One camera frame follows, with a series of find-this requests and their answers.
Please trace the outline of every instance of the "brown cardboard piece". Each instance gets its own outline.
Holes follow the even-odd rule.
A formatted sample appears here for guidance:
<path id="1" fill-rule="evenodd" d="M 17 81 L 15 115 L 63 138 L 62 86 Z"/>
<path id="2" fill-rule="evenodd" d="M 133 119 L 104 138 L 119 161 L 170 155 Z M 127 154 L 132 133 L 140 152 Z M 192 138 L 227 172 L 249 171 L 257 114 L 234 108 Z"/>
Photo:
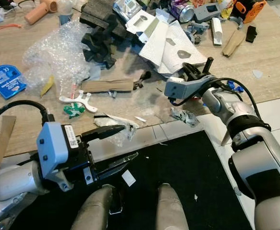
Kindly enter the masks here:
<path id="1" fill-rule="evenodd" d="M 235 30 L 232 34 L 230 40 L 227 42 L 226 46 L 222 50 L 224 56 L 229 57 L 235 51 L 235 49 L 240 45 L 240 43 L 245 38 L 245 32 L 242 30 Z"/>
<path id="2" fill-rule="evenodd" d="M 132 91 L 134 87 L 133 79 L 118 80 L 89 80 L 82 83 L 84 92 L 107 92 L 107 91 Z"/>
<path id="3" fill-rule="evenodd" d="M 0 130 L 0 164 L 4 157 L 11 133 L 15 124 L 16 116 L 2 116 Z"/>

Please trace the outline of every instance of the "blue packaging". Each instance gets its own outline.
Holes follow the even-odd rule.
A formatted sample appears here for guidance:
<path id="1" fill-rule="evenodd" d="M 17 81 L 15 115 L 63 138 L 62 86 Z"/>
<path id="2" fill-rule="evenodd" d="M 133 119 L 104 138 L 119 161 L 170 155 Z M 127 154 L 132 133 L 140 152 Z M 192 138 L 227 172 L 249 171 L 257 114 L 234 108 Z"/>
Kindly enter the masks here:
<path id="1" fill-rule="evenodd" d="M 26 88 L 18 77 L 21 72 L 11 65 L 0 66 L 0 94 L 7 100 Z"/>

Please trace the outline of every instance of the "black cable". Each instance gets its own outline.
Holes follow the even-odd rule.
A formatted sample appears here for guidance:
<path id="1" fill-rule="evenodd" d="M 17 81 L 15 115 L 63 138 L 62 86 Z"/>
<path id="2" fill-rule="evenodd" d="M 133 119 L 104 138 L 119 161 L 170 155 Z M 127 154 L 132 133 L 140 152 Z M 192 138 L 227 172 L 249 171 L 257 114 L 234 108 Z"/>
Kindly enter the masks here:
<path id="1" fill-rule="evenodd" d="M 201 91 L 203 88 L 205 88 L 206 86 L 209 86 L 215 82 L 218 82 L 218 81 L 233 81 L 235 83 L 237 83 L 239 86 L 241 86 L 246 94 L 249 96 L 250 100 L 251 100 L 251 103 L 254 107 L 254 110 L 255 110 L 255 113 L 256 115 L 258 116 L 258 118 L 261 120 L 261 117 L 260 117 L 260 114 L 259 114 L 259 111 L 258 111 L 258 108 L 257 108 L 257 105 L 256 105 L 256 102 L 252 96 L 252 94 L 250 93 L 250 91 L 239 81 L 235 80 L 235 79 L 232 79 L 232 78 L 218 78 L 218 79 L 213 79 L 211 81 L 208 81 L 206 83 L 204 83 L 199 89 L 197 89 L 196 91 L 194 91 L 190 96 L 188 96 L 186 99 L 184 99 L 183 101 L 181 101 L 180 103 L 176 104 L 174 103 L 173 101 L 170 101 L 170 103 L 174 106 L 180 106 L 182 105 L 183 103 L 185 103 L 186 101 L 188 101 L 190 98 L 194 97 L 199 91 Z"/>
<path id="2" fill-rule="evenodd" d="M 23 0 L 23 1 L 20 1 L 17 5 L 21 8 L 20 4 L 23 2 L 26 2 L 26 1 L 33 1 L 35 3 L 35 0 Z"/>
<path id="3" fill-rule="evenodd" d="M 29 100 L 15 101 L 15 102 L 11 102 L 11 103 L 3 106 L 2 108 L 0 108 L 0 115 L 3 112 L 5 112 L 7 109 L 10 109 L 14 106 L 21 105 L 21 104 L 31 105 L 31 106 L 34 106 L 34 107 L 38 108 L 40 110 L 41 115 L 42 115 L 42 122 L 47 121 L 47 118 L 48 118 L 47 115 L 48 114 L 47 114 L 46 108 L 38 102 L 29 101 Z"/>

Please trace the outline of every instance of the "plastic bag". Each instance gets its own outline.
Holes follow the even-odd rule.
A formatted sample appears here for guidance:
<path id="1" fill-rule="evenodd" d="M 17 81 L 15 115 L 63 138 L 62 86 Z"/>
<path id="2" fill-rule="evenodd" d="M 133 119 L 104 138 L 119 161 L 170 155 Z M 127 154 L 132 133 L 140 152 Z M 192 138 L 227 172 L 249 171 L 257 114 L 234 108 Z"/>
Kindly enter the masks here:
<path id="1" fill-rule="evenodd" d="M 40 94 L 49 76 L 54 76 L 57 95 L 70 97 L 73 86 L 89 78 L 90 64 L 86 62 L 82 49 L 88 46 L 81 43 L 91 27 L 79 19 L 64 24 L 57 30 L 32 45 L 23 56 L 23 64 L 30 68 L 22 76 L 27 89 Z"/>

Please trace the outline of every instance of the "white plastic clip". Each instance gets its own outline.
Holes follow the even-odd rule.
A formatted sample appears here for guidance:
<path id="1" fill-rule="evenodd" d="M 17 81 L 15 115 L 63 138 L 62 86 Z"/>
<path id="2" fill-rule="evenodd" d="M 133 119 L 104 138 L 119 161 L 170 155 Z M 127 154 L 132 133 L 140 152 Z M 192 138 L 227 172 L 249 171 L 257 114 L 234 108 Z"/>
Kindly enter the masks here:
<path id="1" fill-rule="evenodd" d="M 73 103 L 73 102 L 79 102 L 79 103 L 82 103 L 87 110 L 89 110 L 91 113 L 96 113 L 97 111 L 97 108 L 89 105 L 89 99 L 90 99 L 90 96 L 91 94 L 88 92 L 87 93 L 87 96 L 85 99 L 83 99 L 83 90 L 79 90 L 79 95 L 77 98 L 75 99 L 71 99 L 71 98 L 68 98 L 66 96 L 60 96 L 59 97 L 59 100 L 62 101 L 62 102 L 65 102 L 65 103 Z"/>

